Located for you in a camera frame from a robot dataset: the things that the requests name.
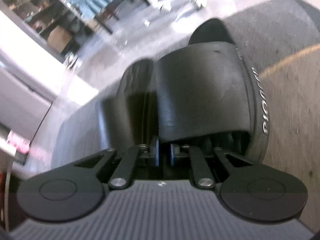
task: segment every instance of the gray floor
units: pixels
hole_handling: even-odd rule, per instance
[[[81,55],[83,64],[76,73],[92,87],[102,90],[114,85],[121,78],[125,69],[137,59],[143,57],[158,59],[169,51],[184,46],[193,30],[205,20],[211,17],[227,18],[264,1],[267,0],[208,0],[206,10],[193,13],[186,19],[175,23],[179,15],[184,15],[183,11],[159,15],[153,9],[145,8],[136,14],[132,13],[130,19],[116,23],[114,26],[117,29],[112,36],[100,31],[88,44],[89,49],[83,51]],[[320,8],[320,0],[306,1]],[[287,11],[292,15],[292,20],[300,20],[302,25],[305,24],[308,27],[306,30],[311,28],[312,32],[304,33],[303,29],[299,29],[296,37],[295,30],[287,30],[286,27],[291,24],[288,21],[285,26],[279,26],[278,35],[268,37],[266,35],[268,28],[277,25],[277,18],[281,18],[281,14],[275,14],[274,21],[271,24],[266,23],[267,16],[274,12],[268,7],[259,7],[255,11],[246,12],[247,16],[237,14],[226,20],[228,26],[235,32],[237,41],[244,47],[244,51],[249,54],[260,73],[287,56],[320,43],[319,32],[315,26],[312,26],[312,21],[303,15],[303,11],[298,15],[295,15],[296,8],[287,8]],[[237,24],[243,22],[247,23],[248,28],[239,31]],[[259,25],[263,26],[262,29],[257,26],[258,22],[265,23]],[[275,44],[280,42],[279,37],[284,32],[291,35],[291,44],[280,46],[279,53],[272,51]],[[320,134],[318,126],[320,119],[318,105],[320,103],[318,104],[318,99],[316,102],[312,100],[318,98],[316,88],[308,90],[304,84],[309,82],[313,73],[319,71],[318,57],[319,53],[313,52],[308,58],[303,59],[304,61],[297,61],[296,68],[283,68],[287,71],[294,71],[294,73],[286,74],[279,71],[274,76],[269,75],[263,79],[263,84],[268,91],[272,117],[270,144],[265,163],[296,175],[308,186],[310,198],[302,220],[313,230],[320,228],[320,216],[317,212],[320,201],[318,190],[320,175],[317,168],[320,165],[320,158],[316,154],[319,149],[317,137]],[[301,70],[305,71],[305,75],[302,75],[303,78],[300,79]],[[31,173],[43,172],[51,167],[53,148],[60,125],[80,107],[68,100],[67,93],[71,80],[72,74],[53,103],[31,145],[30,157],[26,165],[26,169]],[[312,82],[312,84],[317,84],[316,79],[313,79]],[[312,105],[310,110],[306,107],[307,105]]]

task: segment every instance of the circular black disc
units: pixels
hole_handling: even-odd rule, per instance
[[[49,222],[74,220],[101,203],[104,189],[89,170],[67,166],[37,175],[21,184],[18,203],[30,217]]]
[[[278,222],[300,215],[308,193],[296,177],[269,168],[245,167],[221,185],[220,197],[231,211],[257,222]]]

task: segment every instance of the floor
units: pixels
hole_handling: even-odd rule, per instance
[[[92,87],[102,90],[115,84],[124,70],[138,58],[158,59],[184,46],[192,31],[206,19],[226,18],[264,1],[267,0],[208,0],[206,10],[191,15],[188,12],[192,8],[188,7],[183,7],[185,11],[178,10],[165,16],[155,13],[151,8],[132,12],[130,24],[124,19],[114,25],[117,29],[112,36],[100,31],[87,45],[90,50],[84,50],[80,55],[83,63],[76,74]],[[320,0],[306,1],[320,8]],[[272,125],[264,163],[297,176],[307,185],[309,200],[301,220],[318,231],[320,100],[317,92],[320,89],[320,49],[315,45],[309,50],[299,51],[294,56],[275,62],[268,60],[268,55],[265,55],[265,64],[259,69],[268,97]],[[30,173],[50,169],[59,127],[81,107],[81,104],[72,102],[67,96],[72,78],[70,74],[33,141],[26,165]]]

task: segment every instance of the shiny floor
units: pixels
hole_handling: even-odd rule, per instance
[[[75,73],[97,90],[102,90],[105,87],[112,89],[121,78],[125,69],[132,62],[145,57],[158,59],[162,55],[184,46],[193,30],[205,20],[211,17],[226,18],[238,11],[264,1],[268,0],[208,0],[207,8],[197,12],[189,5],[182,4],[181,6],[181,4],[177,4],[179,9],[173,10],[167,15],[162,15],[152,8],[137,6],[135,8],[136,11],[132,12],[128,17],[123,17],[119,22],[113,24],[113,28],[115,28],[113,35],[109,35],[104,30],[98,31],[97,35],[80,53],[82,64],[78,66]],[[320,9],[320,0],[305,1]],[[314,52],[312,58],[304,59],[305,62],[301,64],[310,66],[310,61],[313,61],[313,65],[320,67],[317,63],[319,61],[316,61],[319,56],[319,53]],[[314,71],[318,72],[318,69],[319,68],[312,69],[312,72],[308,72],[309,75],[314,73]],[[295,71],[296,75],[300,76],[299,68],[295,69]],[[68,99],[73,78],[73,74],[69,73],[61,94],[52,104],[50,111],[35,136],[26,166],[22,169],[16,165],[15,168],[17,171],[24,174],[28,172],[32,175],[50,169],[52,152],[59,127],[66,118],[82,105],[81,103],[79,104]],[[286,170],[299,178],[304,178],[303,181],[307,184],[309,191],[311,189],[310,198],[312,200],[308,202],[302,220],[313,230],[319,230],[320,215],[317,210],[320,210],[318,203],[318,200],[320,201],[320,173],[317,170],[319,170],[320,167],[320,158],[316,156],[318,148],[310,142],[311,138],[313,138],[314,141],[317,141],[317,138],[319,138],[319,125],[310,125],[310,129],[312,129],[312,131],[310,131],[308,124],[304,121],[302,122],[301,119],[297,117],[297,114],[295,114],[296,118],[294,120],[298,123],[297,127],[299,125],[303,126],[299,126],[297,129],[300,129],[300,131],[303,130],[304,135],[310,134],[307,138],[308,140],[306,140],[310,148],[308,148],[306,142],[303,142],[301,145],[303,144],[304,148],[299,148],[301,151],[291,151],[292,147],[289,147],[288,143],[285,142],[286,140],[297,141],[297,139],[292,136],[290,137],[290,134],[281,134],[277,129],[277,122],[283,122],[283,119],[279,120],[277,116],[279,104],[282,102],[284,114],[291,109],[288,106],[290,105],[288,93],[291,91],[288,85],[292,85],[294,88],[296,88],[297,85],[303,85],[301,83],[302,81],[296,84],[294,80],[295,79],[293,79],[292,83],[287,84],[281,80],[281,76],[277,77],[273,75],[266,76],[266,78],[262,80],[263,84],[267,87],[267,95],[269,101],[271,101],[271,114],[272,110],[274,110],[271,117],[274,119],[272,124],[274,125],[275,131],[270,137],[269,150],[265,163],[281,170]],[[85,93],[85,91],[76,91],[75,93],[81,94]],[[297,92],[296,94],[300,95],[300,97],[305,96],[303,93],[306,93],[306,90],[302,89],[299,93]],[[311,95],[316,96],[315,91],[312,91],[312,93],[313,94],[308,94],[309,98]],[[311,104],[312,101],[296,103],[296,111],[292,112],[301,113],[301,109],[304,109],[307,103]],[[317,107],[318,104],[316,104],[311,111],[315,116],[315,119],[311,119],[311,121],[315,123],[317,123],[320,113],[320,108]]]

